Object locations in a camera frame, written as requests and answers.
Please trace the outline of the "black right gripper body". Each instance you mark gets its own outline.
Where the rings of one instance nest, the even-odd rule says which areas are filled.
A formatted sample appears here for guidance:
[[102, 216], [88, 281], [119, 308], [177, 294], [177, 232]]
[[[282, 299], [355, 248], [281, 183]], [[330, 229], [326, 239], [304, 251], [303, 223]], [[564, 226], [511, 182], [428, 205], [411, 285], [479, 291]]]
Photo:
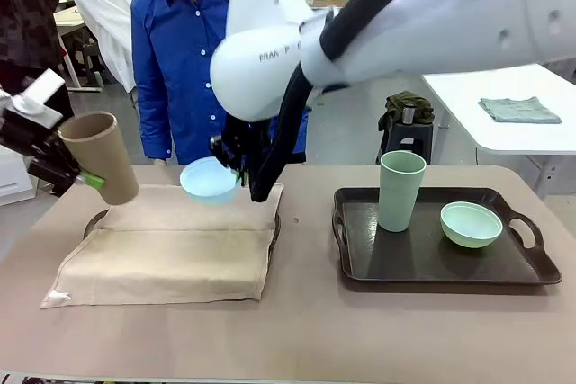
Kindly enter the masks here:
[[248, 122], [227, 114], [222, 132], [209, 140], [211, 153], [240, 175], [256, 175], [270, 147], [270, 120]]

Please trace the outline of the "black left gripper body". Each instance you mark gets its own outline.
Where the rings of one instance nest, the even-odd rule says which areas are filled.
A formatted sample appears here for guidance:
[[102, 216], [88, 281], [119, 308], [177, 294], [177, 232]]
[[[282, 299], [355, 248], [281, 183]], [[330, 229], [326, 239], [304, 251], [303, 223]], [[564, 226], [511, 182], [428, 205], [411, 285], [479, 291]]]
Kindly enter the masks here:
[[80, 166], [58, 135], [63, 116], [50, 107], [38, 115], [1, 109], [1, 145], [30, 158], [28, 174], [52, 185], [62, 196], [80, 175]]

